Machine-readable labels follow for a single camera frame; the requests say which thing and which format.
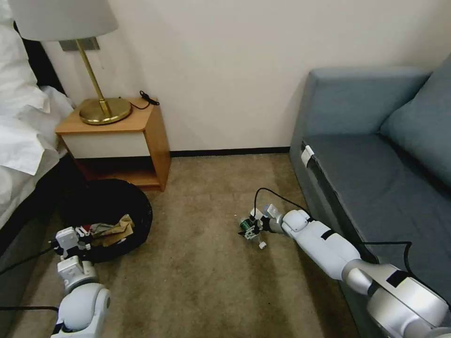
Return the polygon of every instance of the lamp shade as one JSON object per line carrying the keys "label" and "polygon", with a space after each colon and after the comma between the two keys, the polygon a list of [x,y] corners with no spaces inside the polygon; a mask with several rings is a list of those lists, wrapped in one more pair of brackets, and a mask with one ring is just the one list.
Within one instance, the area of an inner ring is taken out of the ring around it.
{"label": "lamp shade", "polygon": [[9,5],[28,40],[90,38],[117,29],[107,0],[9,0]]}

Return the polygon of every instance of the white wall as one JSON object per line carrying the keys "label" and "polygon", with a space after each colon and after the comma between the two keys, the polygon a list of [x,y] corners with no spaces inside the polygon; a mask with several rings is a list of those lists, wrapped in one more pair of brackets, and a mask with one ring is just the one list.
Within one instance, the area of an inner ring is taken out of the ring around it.
{"label": "white wall", "polygon": [[[88,53],[107,96],[157,96],[172,150],[288,146],[309,70],[435,67],[449,0],[110,0],[119,30]],[[67,94],[94,97],[77,53],[46,43]]]}

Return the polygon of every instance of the beige carpet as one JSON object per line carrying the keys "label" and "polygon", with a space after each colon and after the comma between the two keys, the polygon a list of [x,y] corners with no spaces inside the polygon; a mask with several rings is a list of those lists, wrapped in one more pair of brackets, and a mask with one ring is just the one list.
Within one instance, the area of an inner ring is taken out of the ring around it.
{"label": "beige carpet", "polygon": [[[167,189],[148,197],[147,242],[97,265],[112,293],[106,338],[357,337],[338,284],[276,234],[260,251],[236,218],[266,186],[305,205],[286,154],[176,158]],[[258,205],[290,206],[262,192]],[[42,257],[24,304],[58,305],[57,257]],[[49,337],[54,313],[17,316],[10,337]]]}

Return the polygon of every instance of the baseboard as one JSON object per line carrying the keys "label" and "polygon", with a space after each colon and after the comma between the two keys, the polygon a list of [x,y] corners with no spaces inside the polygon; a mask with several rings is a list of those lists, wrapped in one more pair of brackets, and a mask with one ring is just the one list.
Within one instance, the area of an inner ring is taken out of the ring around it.
{"label": "baseboard", "polygon": [[228,155],[249,155],[249,154],[283,154],[283,153],[288,153],[289,151],[290,151],[290,147],[214,149],[214,150],[181,150],[181,151],[171,151],[171,157],[228,156]]}

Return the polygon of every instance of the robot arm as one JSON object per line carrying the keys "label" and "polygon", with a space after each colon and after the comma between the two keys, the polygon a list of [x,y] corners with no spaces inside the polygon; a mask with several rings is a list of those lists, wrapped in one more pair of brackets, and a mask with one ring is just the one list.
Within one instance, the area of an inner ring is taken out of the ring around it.
{"label": "robot arm", "polygon": [[110,305],[110,292],[98,283],[97,274],[86,253],[89,234],[83,228],[66,228],[55,236],[61,256],[58,274],[66,296],[60,304],[52,338],[98,338]]}
{"label": "robot arm", "polygon": [[245,237],[261,230],[291,237],[332,279],[369,296],[367,311],[380,329],[394,338],[445,337],[449,328],[439,328],[448,305],[439,295],[390,264],[370,264],[345,238],[303,210],[282,215],[270,204],[263,213],[252,210]]}

